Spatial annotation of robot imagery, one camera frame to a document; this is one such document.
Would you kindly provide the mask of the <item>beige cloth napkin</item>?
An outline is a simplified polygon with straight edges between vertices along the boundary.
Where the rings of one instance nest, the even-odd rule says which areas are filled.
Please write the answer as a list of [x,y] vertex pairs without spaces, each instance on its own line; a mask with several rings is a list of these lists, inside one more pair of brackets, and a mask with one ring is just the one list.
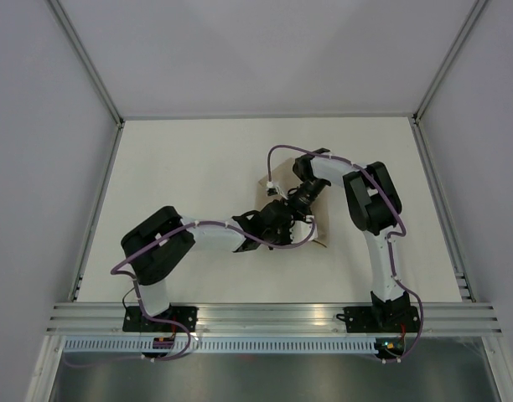
[[[274,199],[283,199],[301,185],[302,181],[293,172],[293,165],[294,158],[290,157],[272,170],[272,182],[278,186],[278,195],[267,195],[267,175],[257,181],[256,209],[262,209]],[[329,246],[329,191],[330,187],[326,186],[310,207],[316,224],[311,242],[325,248]]]

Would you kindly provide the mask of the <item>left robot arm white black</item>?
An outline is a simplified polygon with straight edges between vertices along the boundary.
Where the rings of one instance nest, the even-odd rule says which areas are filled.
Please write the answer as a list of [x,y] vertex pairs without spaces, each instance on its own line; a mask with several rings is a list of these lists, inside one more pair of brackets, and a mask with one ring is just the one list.
[[227,220],[193,219],[165,206],[122,237],[125,260],[111,271],[130,265],[130,277],[142,322],[161,332],[173,320],[169,310],[167,278],[190,252],[220,250],[243,253],[267,248],[288,250],[314,239],[315,217],[273,200],[261,210],[250,210]]

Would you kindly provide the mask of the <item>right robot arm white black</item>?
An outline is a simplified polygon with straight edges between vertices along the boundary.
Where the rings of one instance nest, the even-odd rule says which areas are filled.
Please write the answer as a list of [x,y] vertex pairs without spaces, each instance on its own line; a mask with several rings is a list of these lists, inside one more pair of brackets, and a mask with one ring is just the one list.
[[353,224],[365,236],[372,272],[370,305],[344,307],[336,315],[346,332],[421,332],[422,308],[411,302],[418,295],[401,281],[396,238],[407,232],[400,217],[402,202],[386,165],[373,162],[362,167],[320,148],[296,158],[293,173],[308,189],[294,197],[297,205],[308,205],[325,186],[339,186]]

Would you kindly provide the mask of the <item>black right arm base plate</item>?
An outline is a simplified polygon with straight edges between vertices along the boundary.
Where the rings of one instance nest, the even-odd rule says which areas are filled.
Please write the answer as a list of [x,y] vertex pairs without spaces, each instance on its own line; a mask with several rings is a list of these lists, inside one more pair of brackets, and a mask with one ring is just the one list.
[[345,324],[347,333],[391,333],[418,332],[421,319],[415,307],[389,316],[377,316],[372,307],[344,307],[335,318]]

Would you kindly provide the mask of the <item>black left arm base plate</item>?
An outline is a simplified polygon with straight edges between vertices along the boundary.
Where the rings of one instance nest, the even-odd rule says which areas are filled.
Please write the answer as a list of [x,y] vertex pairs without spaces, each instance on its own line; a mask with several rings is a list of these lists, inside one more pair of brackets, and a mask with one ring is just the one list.
[[183,329],[173,324],[177,322],[186,327],[190,332],[195,331],[198,321],[198,308],[189,306],[170,307],[166,312],[156,316],[154,320],[146,318],[140,307],[127,307],[123,319],[123,332],[183,332]]

